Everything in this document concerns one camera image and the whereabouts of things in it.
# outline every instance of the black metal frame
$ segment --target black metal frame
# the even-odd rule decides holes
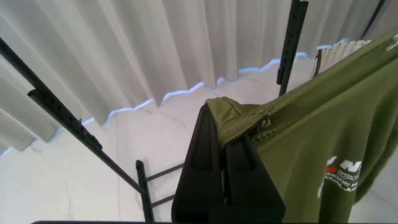
[[[280,93],[286,92],[287,84],[290,78],[297,45],[302,30],[305,13],[308,2],[292,0],[290,8],[289,21],[285,36],[284,48],[282,52],[280,68],[277,75],[277,84],[280,84]],[[152,209],[162,205],[174,198],[174,195],[168,196],[157,202],[151,203],[148,181],[166,175],[175,170],[181,169],[183,164],[177,165],[158,174],[146,177],[144,163],[136,161],[138,183],[134,181],[117,163],[115,163],[105,152],[102,151],[102,145],[91,135],[87,129],[74,117],[68,108],[49,90],[49,88],[38,78],[38,76],[22,61],[22,59],[0,38],[0,54],[34,87],[28,93],[28,96],[34,100],[43,110],[57,120],[66,130],[73,134],[81,143],[83,143],[96,157],[101,159],[118,176],[125,180],[132,188],[141,194],[142,209],[144,211],[145,221],[154,223]]]

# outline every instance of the olive green shirt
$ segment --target olive green shirt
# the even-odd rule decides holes
[[[398,29],[264,105],[207,100],[221,146],[249,133],[284,222],[347,222],[398,140]]]

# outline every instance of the folded fabric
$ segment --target folded fabric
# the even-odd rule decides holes
[[[221,147],[249,133],[284,222],[347,222],[398,142],[398,29],[264,105],[207,100]]]

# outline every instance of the curtain fold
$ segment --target curtain fold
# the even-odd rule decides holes
[[[290,0],[0,0],[0,36],[82,120],[99,124],[198,82],[216,88],[238,68],[282,53]],[[377,1],[309,1],[298,51],[361,37]],[[0,151],[49,141],[60,125],[0,58]]]

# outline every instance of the white marble floor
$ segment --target white marble floor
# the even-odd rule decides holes
[[[289,89],[310,78],[313,60],[298,58]],[[261,104],[277,97],[278,64],[246,72],[236,82],[220,81],[213,90],[199,86],[167,98],[161,107],[149,103],[112,115],[103,127],[86,127],[103,150],[137,180],[135,161],[152,175],[183,162],[199,108],[207,98],[228,96],[240,103]],[[351,222],[398,220],[398,154],[390,160],[365,198],[354,206]],[[180,170],[149,183],[152,201],[175,192]],[[154,209],[158,222],[170,221],[171,202]],[[0,158],[0,223],[37,220],[143,220],[141,198],[71,134],[52,142],[35,141],[23,152]]]

